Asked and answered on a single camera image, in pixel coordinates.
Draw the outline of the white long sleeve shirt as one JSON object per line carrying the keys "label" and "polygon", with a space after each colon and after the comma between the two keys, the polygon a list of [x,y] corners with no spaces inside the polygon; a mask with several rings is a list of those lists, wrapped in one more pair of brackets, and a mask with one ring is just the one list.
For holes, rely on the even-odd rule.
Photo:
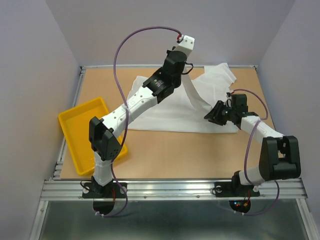
{"label": "white long sleeve shirt", "polygon": [[238,128],[231,122],[220,126],[204,119],[219,100],[227,100],[227,92],[235,81],[236,77],[227,63],[205,66],[204,73],[194,80],[184,76],[181,86],[172,95],[145,111],[128,128],[203,134],[237,133]]}

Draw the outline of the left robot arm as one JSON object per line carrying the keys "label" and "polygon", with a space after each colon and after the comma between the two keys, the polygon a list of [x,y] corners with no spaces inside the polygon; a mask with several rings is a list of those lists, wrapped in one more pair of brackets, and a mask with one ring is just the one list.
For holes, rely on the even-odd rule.
{"label": "left robot arm", "polygon": [[95,116],[89,121],[89,141],[95,153],[92,181],[95,184],[94,191],[100,197],[111,193],[111,166],[122,148],[117,138],[128,129],[130,123],[173,94],[181,85],[190,53],[190,49],[180,46],[167,51],[162,67],[145,80],[124,104],[102,118]]}

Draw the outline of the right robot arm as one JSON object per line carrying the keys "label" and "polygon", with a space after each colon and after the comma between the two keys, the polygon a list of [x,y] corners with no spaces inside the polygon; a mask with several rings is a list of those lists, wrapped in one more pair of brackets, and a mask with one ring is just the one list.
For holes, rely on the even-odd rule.
{"label": "right robot arm", "polygon": [[300,177],[298,139],[272,129],[255,112],[249,111],[246,94],[227,93],[227,100],[217,101],[204,119],[219,126],[231,122],[249,134],[248,147],[252,140],[261,145],[258,165],[248,168],[245,162],[243,170],[236,171],[227,184],[233,194],[242,195],[265,182]]}

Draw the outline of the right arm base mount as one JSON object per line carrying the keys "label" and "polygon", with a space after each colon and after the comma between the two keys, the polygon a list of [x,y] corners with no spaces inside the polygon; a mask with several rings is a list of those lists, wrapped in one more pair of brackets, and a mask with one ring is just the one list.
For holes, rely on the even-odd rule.
{"label": "right arm base mount", "polygon": [[230,198],[229,205],[233,211],[247,214],[251,209],[251,198],[259,197],[259,189],[253,185],[233,184],[231,181],[216,182],[212,193],[217,198]]}

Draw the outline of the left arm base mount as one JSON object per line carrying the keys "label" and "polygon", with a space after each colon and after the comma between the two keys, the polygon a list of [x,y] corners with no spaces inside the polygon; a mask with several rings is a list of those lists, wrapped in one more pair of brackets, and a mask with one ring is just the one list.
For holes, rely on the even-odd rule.
{"label": "left arm base mount", "polygon": [[92,181],[80,182],[82,187],[82,198],[93,200],[92,208],[97,216],[107,218],[119,216],[128,205],[126,195],[126,182],[120,183],[121,187],[114,181],[105,186],[99,186]]}

